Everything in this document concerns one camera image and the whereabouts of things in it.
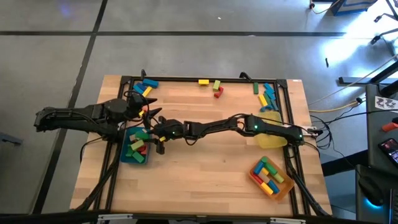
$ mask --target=blue tray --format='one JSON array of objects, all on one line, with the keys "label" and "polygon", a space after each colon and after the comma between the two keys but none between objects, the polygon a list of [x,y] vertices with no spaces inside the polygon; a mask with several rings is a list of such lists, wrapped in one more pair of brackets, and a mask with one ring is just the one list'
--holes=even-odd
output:
[{"label": "blue tray", "polygon": [[149,157],[149,151],[150,151],[150,144],[145,143],[145,145],[147,146],[147,154],[145,157],[145,160],[143,162],[138,162],[134,157],[127,157],[127,150],[129,149],[130,143],[130,135],[135,134],[138,131],[143,130],[144,128],[141,127],[131,127],[131,128],[127,128],[126,132],[124,133],[124,141],[123,141],[123,146],[122,146],[122,153],[120,155],[120,161],[121,162],[126,162],[126,163],[130,163],[130,164],[147,164],[148,161],[148,157]]}]

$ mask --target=wooden table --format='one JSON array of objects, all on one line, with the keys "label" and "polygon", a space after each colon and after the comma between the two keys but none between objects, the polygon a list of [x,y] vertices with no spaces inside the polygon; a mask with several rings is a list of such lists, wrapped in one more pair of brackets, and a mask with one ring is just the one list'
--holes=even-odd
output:
[{"label": "wooden table", "polygon": [[[104,77],[98,103],[117,97],[120,79],[119,75]],[[301,80],[288,80],[287,83],[295,124],[311,126]],[[159,115],[167,119],[202,123],[226,119],[236,113],[258,113],[260,103],[253,94],[252,84],[222,83],[221,86],[224,87],[224,93],[216,99],[211,84],[200,87],[193,82],[160,82],[158,89],[149,93],[148,97],[158,99],[150,108],[162,107]],[[282,107],[282,111],[286,118],[285,108]],[[96,134],[90,134],[88,140],[97,137]],[[305,140],[315,144],[310,138]],[[105,146],[105,142],[86,146],[71,208],[79,206],[97,184]],[[112,212],[292,215],[288,195],[281,202],[275,202],[248,177],[248,170],[262,156],[268,156],[285,170],[282,148],[261,149],[253,138],[244,138],[232,131],[209,134],[194,146],[186,145],[183,139],[169,141],[165,143],[165,148],[165,154],[159,155],[153,146],[147,165],[120,163]],[[318,152],[304,145],[300,146],[300,154],[308,189],[323,209],[331,214]],[[303,213],[300,191],[297,186],[295,188],[299,213]],[[100,208],[104,208],[106,192],[107,186],[102,194]]]}]

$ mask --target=gray floor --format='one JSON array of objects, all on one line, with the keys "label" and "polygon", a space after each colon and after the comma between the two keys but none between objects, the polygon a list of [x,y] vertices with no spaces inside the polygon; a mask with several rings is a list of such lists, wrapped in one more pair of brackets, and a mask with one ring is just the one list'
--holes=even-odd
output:
[{"label": "gray floor", "polygon": [[[45,106],[67,105],[90,38],[1,31],[92,31],[100,5],[100,0],[2,2],[0,131],[24,139],[24,144],[0,144],[0,213],[32,210],[56,134],[36,133],[34,114]],[[341,17],[315,15],[307,7],[304,0],[109,0],[100,31],[339,32],[339,37],[97,36],[76,106],[96,102],[104,75],[138,75],[142,68],[157,76],[237,77],[245,71],[256,78],[302,79],[312,102],[341,88],[337,77],[361,77],[392,56],[383,40],[369,45],[375,33],[398,25],[388,18],[373,23],[387,12],[384,1],[368,12]],[[319,11],[327,7],[317,4]],[[311,108],[342,106],[363,92],[352,87]],[[364,110],[363,104],[352,113]],[[329,120],[339,114],[318,115]],[[335,147],[344,155],[366,149],[364,116],[343,119],[331,128]],[[84,133],[67,133],[44,212],[68,210],[85,140]],[[331,149],[322,151],[323,162],[337,157]],[[345,213],[339,208],[354,212],[353,181],[349,172],[326,178],[336,214]],[[350,187],[340,189],[337,183],[342,182]]]}]

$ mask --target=orange tray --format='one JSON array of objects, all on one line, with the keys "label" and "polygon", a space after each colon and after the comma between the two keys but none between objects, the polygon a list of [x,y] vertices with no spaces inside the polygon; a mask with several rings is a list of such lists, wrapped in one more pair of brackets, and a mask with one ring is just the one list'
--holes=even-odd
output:
[{"label": "orange tray", "polygon": [[252,167],[252,169],[249,171],[249,177],[250,177],[250,179],[253,180],[253,182],[254,182],[266,195],[268,195],[268,196],[269,196],[270,198],[272,198],[273,200],[280,201],[280,200],[282,200],[282,199],[286,196],[286,194],[287,194],[290,190],[292,190],[292,188],[293,188],[293,186],[294,186],[294,181],[293,181],[283,170],[281,170],[272,160],[270,160],[270,159],[269,159],[268,157],[266,157],[266,156],[263,156],[263,157],[267,158],[267,162],[270,163],[270,164],[275,168],[275,170],[278,171],[278,174],[279,174],[281,177],[283,177],[283,179],[284,179],[284,181],[280,184],[278,181],[275,180],[275,178],[274,178],[271,174],[268,174],[268,175],[267,175],[268,178],[270,178],[270,180],[274,181],[274,183],[276,184],[276,186],[278,186],[279,193],[277,193],[277,194],[269,194],[268,192],[266,192],[266,191],[261,187],[261,185],[260,185],[260,184],[254,179],[254,177],[251,175],[251,174],[254,174],[254,175],[255,175],[255,173],[253,172],[253,170],[254,170],[254,168],[256,167],[257,163],[261,161],[261,159],[259,159],[259,160],[254,164],[254,166]]}]

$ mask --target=blue block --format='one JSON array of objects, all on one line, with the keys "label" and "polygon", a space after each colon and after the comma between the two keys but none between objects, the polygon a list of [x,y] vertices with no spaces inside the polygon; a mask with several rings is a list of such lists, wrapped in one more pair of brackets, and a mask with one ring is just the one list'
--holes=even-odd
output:
[{"label": "blue block", "polygon": [[268,187],[272,189],[272,191],[274,192],[274,194],[279,193],[279,188],[276,186],[276,184],[274,183],[274,181],[269,180],[269,182],[268,182]]},{"label": "blue block", "polygon": [[147,87],[144,86],[142,83],[137,83],[137,86],[143,91],[145,91],[147,89]]},{"label": "blue block", "polygon": [[266,94],[268,95],[268,97],[269,97],[269,99],[270,100],[276,100],[276,97],[275,97],[275,94],[274,94],[275,92],[272,90],[272,92],[271,91],[269,91],[269,90],[266,90]]},{"label": "blue block", "polygon": [[149,80],[147,78],[145,78],[144,81],[142,81],[142,84],[144,84],[145,86],[150,86],[152,88],[157,88],[157,86],[159,86],[159,82]]},{"label": "blue block", "polygon": [[254,172],[255,174],[259,174],[260,171],[261,171],[261,169],[262,169],[263,167],[264,167],[264,163],[260,161],[259,163],[257,163],[257,165],[256,165],[256,167],[254,168],[253,172]]},{"label": "blue block", "polygon": [[260,111],[266,112],[266,110],[273,110],[274,108],[271,105],[263,106]]},{"label": "blue block", "polygon": [[274,108],[274,110],[279,111],[278,106],[276,105],[275,100],[271,100],[271,105]]},{"label": "blue block", "polygon": [[274,89],[268,83],[264,83],[264,87],[266,90],[269,90],[270,93],[275,93]]},{"label": "blue block", "polygon": [[144,91],[141,90],[137,85],[134,85],[132,88],[133,88],[136,92],[138,92],[139,94],[141,94],[141,95],[144,93]]}]

